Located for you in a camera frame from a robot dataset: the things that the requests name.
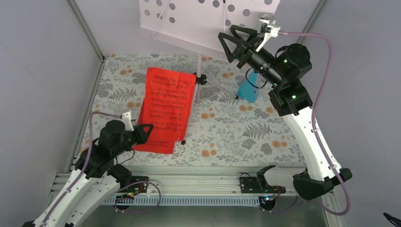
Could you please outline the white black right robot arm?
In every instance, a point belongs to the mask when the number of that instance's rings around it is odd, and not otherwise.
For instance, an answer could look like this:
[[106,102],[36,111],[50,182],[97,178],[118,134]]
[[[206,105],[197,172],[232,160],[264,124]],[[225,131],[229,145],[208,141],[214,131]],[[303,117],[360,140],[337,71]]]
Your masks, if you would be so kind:
[[230,32],[218,34],[227,60],[237,61],[239,68],[249,65],[271,84],[270,101],[293,132],[306,162],[305,169],[275,165],[263,168],[257,173],[257,189],[268,192],[274,186],[291,188],[309,201],[349,180],[350,169],[338,163],[318,129],[314,115],[317,102],[301,83],[312,69],[307,47],[294,43],[273,55],[262,48],[262,35],[256,30],[233,25]]

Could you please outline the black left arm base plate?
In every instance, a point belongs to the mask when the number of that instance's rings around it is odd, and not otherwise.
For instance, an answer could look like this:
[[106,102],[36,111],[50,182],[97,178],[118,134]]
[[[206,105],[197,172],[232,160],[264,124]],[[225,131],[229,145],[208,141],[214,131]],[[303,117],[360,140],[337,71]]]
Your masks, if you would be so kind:
[[[138,181],[148,181],[148,180],[149,180],[148,176],[132,176],[127,184],[135,183]],[[138,183],[138,184],[132,185],[132,186],[124,189],[123,192],[128,194],[129,197],[133,198],[137,194],[140,194],[142,192],[147,192],[147,183]]]

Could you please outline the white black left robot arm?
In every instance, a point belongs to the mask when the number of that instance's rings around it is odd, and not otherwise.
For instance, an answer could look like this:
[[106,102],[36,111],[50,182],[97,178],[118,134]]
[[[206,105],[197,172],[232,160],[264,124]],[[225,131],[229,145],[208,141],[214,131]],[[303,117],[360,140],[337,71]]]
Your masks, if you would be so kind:
[[135,145],[148,141],[152,124],[126,127],[112,120],[101,129],[92,146],[81,153],[75,169],[50,206],[25,227],[79,227],[110,195],[128,190],[131,171],[114,160]]

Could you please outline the white tripod music stand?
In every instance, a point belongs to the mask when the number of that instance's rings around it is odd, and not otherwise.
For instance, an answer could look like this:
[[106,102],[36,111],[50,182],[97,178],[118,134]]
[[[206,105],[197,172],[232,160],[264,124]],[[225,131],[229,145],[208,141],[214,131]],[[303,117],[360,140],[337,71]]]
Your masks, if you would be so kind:
[[200,102],[204,84],[216,86],[201,74],[204,55],[227,61],[218,39],[220,32],[232,35],[238,25],[259,31],[259,19],[275,14],[277,0],[141,0],[140,32],[143,36],[197,53],[197,81],[193,103]]

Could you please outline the red sheet music page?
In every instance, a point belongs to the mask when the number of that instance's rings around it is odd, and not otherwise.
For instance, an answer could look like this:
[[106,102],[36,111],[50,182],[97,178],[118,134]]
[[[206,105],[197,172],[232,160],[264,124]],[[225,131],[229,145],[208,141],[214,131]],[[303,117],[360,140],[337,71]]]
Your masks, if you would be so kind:
[[154,126],[151,141],[183,140],[197,76],[162,68],[147,69],[142,122]]
[[158,154],[172,154],[174,150],[174,141],[168,140],[148,140],[144,144],[134,145],[135,151],[151,152]]

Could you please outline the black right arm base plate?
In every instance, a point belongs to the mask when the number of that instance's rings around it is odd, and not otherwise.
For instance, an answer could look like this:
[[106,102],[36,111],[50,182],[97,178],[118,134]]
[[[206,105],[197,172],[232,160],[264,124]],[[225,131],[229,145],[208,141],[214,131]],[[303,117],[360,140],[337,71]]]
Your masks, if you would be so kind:
[[239,175],[241,193],[286,193],[285,187],[269,186],[263,176]]

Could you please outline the blue metronome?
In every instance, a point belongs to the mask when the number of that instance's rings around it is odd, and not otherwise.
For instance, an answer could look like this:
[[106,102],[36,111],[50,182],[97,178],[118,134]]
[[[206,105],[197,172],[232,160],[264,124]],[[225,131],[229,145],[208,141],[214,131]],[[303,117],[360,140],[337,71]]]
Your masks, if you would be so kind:
[[259,86],[260,81],[261,79],[259,74],[254,70],[252,70],[251,73],[247,73],[245,79],[238,88],[237,96],[248,102],[254,103],[259,96],[259,90],[254,86]]

